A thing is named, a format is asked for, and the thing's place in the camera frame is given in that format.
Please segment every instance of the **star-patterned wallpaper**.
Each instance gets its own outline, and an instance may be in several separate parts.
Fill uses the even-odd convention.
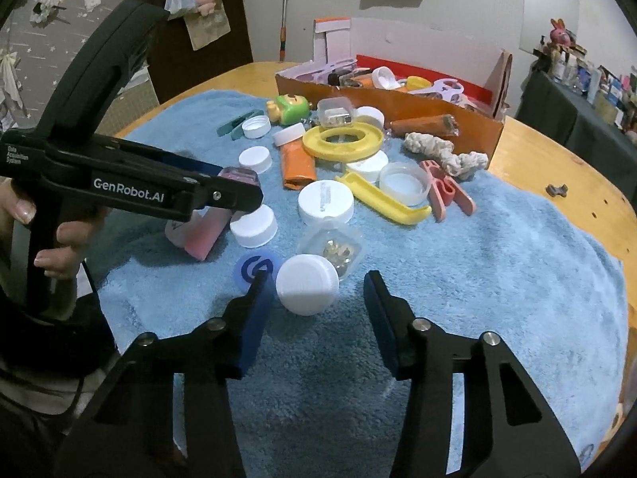
[[[34,0],[24,0],[0,30],[0,56],[17,52],[24,110],[13,112],[19,127],[37,124],[57,82],[88,37],[122,0],[101,0],[88,12],[84,0],[64,0],[46,25],[29,21]]]

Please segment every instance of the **round wooden table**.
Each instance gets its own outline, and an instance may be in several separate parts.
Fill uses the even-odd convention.
[[[260,62],[245,65],[203,82],[145,114],[117,136],[127,135],[160,111],[183,98],[207,90],[237,90],[257,97],[278,95],[274,75],[295,63]],[[637,217],[622,193],[604,176],[561,145],[513,118],[507,118],[489,172],[510,183],[544,196],[575,226],[593,235],[608,253],[623,261],[628,295],[627,371],[637,356]],[[567,198],[550,198],[545,189],[568,185]]]

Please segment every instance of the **door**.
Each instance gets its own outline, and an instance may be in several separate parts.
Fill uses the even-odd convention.
[[[142,0],[164,7],[166,0]],[[149,51],[149,73],[160,103],[239,66],[252,63],[243,0],[223,0],[230,33],[194,51],[183,19],[171,20]]]

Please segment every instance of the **blue circular lid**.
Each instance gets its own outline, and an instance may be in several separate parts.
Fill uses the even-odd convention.
[[[272,274],[272,279],[276,282],[276,275],[281,269],[283,259],[281,256],[267,249],[250,250],[234,265],[233,280],[241,292],[246,293],[257,271],[264,270]]]

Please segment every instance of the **teal clothespin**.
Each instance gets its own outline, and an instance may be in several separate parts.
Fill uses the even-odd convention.
[[[217,128],[217,135],[225,136],[227,134],[230,135],[230,138],[233,140],[238,140],[243,135],[243,129],[241,129],[241,124],[245,122],[249,118],[254,118],[255,116],[261,116],[266,114],[263,110],[252,110],[247,113],[238,116],[237,118],[232,119],[227,124],[221,125]]]

